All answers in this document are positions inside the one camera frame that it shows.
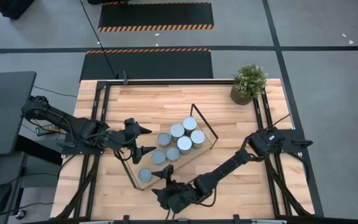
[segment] black floor mat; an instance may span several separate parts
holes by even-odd
[[[213,78],[208,49],[130,49],[106,50],[114,71],[123,79]],[[102,50],[88,51],[82,80],[114,79]]]
[[[195,30],[213,26],[210,2],[131,3],[125,9],[110,2],[102,7],[98,30]]]

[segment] black desk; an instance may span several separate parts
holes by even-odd
[[[60,153],[18,135],[21,108],[31,94],[35,76],[35,72],[0,73],[0,184],[24,173],[27,155],[62,164]],[[22,192],[21,179],[13,181],[5,211],[19,206]],[[9,214],[0,216],[0,223],[6,223],[8,217]]]

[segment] potted plant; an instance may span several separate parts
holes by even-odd
[[[244,65],[234,75],[230,97],[238,105],[246,105],[265,88],[266,76],[257,65]]]

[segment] can lid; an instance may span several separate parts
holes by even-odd
[[[157,137],[159,144],[165,146],[171,141],[171,136],[168,133],[160,133]]]
[[[154,164],[163,163],[165,161],[165,152],[160,149],[154,150],[152,160]]]
[[[185,133],[185,129],[181,124],[174,124],[171,126],[171,135],[173,137],[181,137],[182,135],[184,135]]]
[[[143,183],[147,183],[152,179],[152,173],[149,169],[141,169],[139,171],[139,180]]]
[[[169,160],[175,161],[179,158],[180,152],[176,147],[169,147],[166,154]]]
[[[194,117],[190,116],[183,120],[183,127],[187,130],[194,130],[197,127],[197,121]]]
[[[205,134],[203,131],[195,130],[191,133],[191,140],[196,144],[201,144],[205,141]]]
[[[187,136],[182,136],[178,140],[178,148],[181,150],[189,150],[191,148],[191,139]]]

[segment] orange and black striped tape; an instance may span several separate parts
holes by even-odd
[[[122,27],[99,27],[99,32],[123,32],[123,31],[150,31],[150,30],[201,30],[212,29],[212,24],[195,25],[154,25],[154,26],[122,26]]]
[[[119,2],[107,2],[104,6],[118,5]],[[210,2],[139,2],[139,3],[128,3],[128,5],[139,5],[139,4],[211,4]]]
[[[100,53],[146,53],[146,52],[198,52],[198,51],[210,51],[209,49],[132,49],[132,50],[89,50],[86,54],[100,54]]]

